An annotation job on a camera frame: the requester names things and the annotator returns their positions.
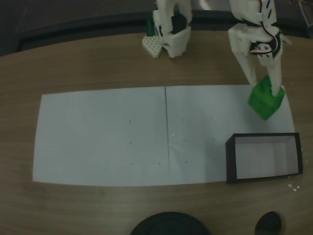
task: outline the black circular base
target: black circular base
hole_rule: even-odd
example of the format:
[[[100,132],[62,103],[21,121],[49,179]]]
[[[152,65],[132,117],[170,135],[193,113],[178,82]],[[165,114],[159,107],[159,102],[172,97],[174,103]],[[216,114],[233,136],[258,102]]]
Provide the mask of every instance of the black circular base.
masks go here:
[[[153,215],[134,228],[131,235],[211,235],[195,218],[177,212]]]
[[[282,231],[282,219],[276,212],[266,213],[261,217],[255,227],[255,235],[280,235]]]

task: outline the wood grain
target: wood grain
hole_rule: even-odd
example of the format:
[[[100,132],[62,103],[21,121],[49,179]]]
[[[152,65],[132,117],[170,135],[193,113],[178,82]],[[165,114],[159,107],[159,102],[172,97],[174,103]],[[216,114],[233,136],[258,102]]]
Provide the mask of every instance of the wood grain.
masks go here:
[[[259,218],[280,212],[287,235],[313,231],[313,43],[293,38],[283,83],[305,173],[292,179],[226,185],[83,187],[32,182],[42,94],[124,87],[247,84],[226,32],[192,33],[188,51],[154,60],[142,34],[62,43],[0,57],[0,231],[4,235],[127,235],[158,212],[188,213],[214,235],[251,235]],[[257,67],[259,77],[266,70]],[[297,192],[293,188],[300,186]]]

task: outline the paper sheet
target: paper sheet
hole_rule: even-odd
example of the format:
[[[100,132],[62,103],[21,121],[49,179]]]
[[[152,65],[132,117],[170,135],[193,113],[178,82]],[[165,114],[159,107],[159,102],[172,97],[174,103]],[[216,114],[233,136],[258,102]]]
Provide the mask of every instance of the paper sheet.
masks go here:
[[[33,180],[91,186],[166,185],[164,87],[43,95]]]
[[[171,184],[226,181],[226,141],[234,133],[294,132],[285,97],[263,121],[249,107],[251,86],[166,89]]]
[[[43,95],[33,180],[91,186],[223,181],[225,142],[233,133],[294,132],[287,98],[265,122],[249,108],[250,92],[246,85]]]

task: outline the robotic hand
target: robotic hand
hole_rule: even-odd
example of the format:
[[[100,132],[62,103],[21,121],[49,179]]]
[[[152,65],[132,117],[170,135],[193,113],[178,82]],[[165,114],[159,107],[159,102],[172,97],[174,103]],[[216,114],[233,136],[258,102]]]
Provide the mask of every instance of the robotic hand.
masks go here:
[[[158,58],[162,48],[168,51],[171,58],[181,56],[186,51],[191,34],[191,2],[156,0],[156,3],[157,10],[153,11],[156,36],[146,36],[143,46],[154,58]],[[178,12],[174,12],[175,7],[178,7]]]
[[[277,21],[274,0],[230,0],[233,15],[241,20],[229,31],[231,50],[239,61],[250,85],[257,85],[253,55],[266,66],[276,97],[282,84],[282,41],[288,42],[279,28],[272,26]]]

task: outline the cable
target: cable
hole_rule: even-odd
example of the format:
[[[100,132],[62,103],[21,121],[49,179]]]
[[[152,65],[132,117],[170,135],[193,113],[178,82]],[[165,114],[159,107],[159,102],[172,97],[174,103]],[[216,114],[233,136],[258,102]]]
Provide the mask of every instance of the cable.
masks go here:
[[[262,0],[258,0],[258,1],[260,4],[260,13],[262,13],[263,3],[262,3]],[[265,55],[265,54],[273,53],[278,49],[277,38],[268,31],[268,29],[265,27],[263,21],[261,21],[261,26],[262,26],[263,30],[265,31],[265,33],[267,33],[270,37],[272,37],[275,40],[275,44],[276,44],[275,49],[272,49],[271,51],[268,51],[268,52],[263,52],[263,51],[259,51],[259,50],[252,50],[252,51],[250,51],[251,54]]]

